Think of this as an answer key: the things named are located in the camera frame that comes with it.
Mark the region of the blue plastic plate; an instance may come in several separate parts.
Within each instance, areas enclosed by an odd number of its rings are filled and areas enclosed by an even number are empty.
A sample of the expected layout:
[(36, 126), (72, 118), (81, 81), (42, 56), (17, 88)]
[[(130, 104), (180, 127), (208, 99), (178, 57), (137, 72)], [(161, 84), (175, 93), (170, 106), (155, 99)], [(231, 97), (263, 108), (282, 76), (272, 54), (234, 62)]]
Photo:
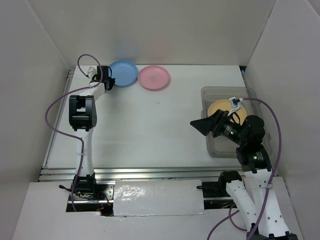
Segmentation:
[(117, 60), (109, 65), (111, 77), (115, 79), (115, 86), (127, 87), (135, 82), (138, 77), (137, 66), (125, 59)]

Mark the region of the orange plastic plate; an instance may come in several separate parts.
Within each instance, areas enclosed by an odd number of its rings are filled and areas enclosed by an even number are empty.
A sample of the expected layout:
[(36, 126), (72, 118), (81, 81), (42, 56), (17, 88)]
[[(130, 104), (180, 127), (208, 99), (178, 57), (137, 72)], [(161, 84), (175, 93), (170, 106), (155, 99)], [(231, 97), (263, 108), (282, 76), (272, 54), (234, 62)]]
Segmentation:
[[(228, 111), (232, 110), (232, 106), (228, 99), (220, 99), (213, 102), (207, 110), (207, 116), (213, 115), (217, 110)], [(241, 108), (239, 111), (232, 115), (232, 121), (240, 125), (243, 124), (245, 118), (247, 117), (247, 112), (244, 108)]]

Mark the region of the pink plastic plate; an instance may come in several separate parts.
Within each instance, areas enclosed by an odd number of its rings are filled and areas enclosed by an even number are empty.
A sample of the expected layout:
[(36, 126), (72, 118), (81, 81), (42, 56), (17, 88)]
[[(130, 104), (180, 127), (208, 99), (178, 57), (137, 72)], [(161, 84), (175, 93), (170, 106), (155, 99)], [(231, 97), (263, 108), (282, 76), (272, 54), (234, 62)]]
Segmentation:
[(169, 72), (162, 66), (149, 65), (139, 71), (137, 80), (139, 84), (147, 90), (160, 90), (165, 88), (170, 82)]

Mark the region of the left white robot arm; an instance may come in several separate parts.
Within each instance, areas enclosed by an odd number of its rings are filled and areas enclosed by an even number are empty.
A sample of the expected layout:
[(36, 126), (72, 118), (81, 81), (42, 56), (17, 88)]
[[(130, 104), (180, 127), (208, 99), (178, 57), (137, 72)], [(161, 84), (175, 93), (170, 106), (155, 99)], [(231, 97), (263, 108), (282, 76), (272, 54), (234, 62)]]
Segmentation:
[(109, 66), (90, 67), (87, 75), (89, 88), (69, 97), (68, 120), (75, 136), (80, 138), (76, 145), (77, 166), (71, 189), (76, 195), (92, 200), (99, 193), (92, 160), (92, 137), (98, 122), (96, 101), (113, 88), (115, 79)]

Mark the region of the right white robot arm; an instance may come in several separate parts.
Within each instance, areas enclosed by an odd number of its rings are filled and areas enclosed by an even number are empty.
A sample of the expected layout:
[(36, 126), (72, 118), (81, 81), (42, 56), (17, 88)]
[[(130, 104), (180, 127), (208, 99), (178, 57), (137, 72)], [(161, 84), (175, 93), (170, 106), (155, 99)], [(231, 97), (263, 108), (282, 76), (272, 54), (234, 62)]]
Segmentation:
[(190, 125), (202, 135), (223, 136), (237, 144), (236, 156), (245, 175), (224, 171), (218, 179), (218, 191), (230, 196), (246, 225), (248, 240), (296, 240), (287, 226), (276, 193), (269, 155), (262, 141), (264, 121), (248, 115), (242, 124), (235, 123), (228, 111), (217, 110), (213, 115), (193, 120)]

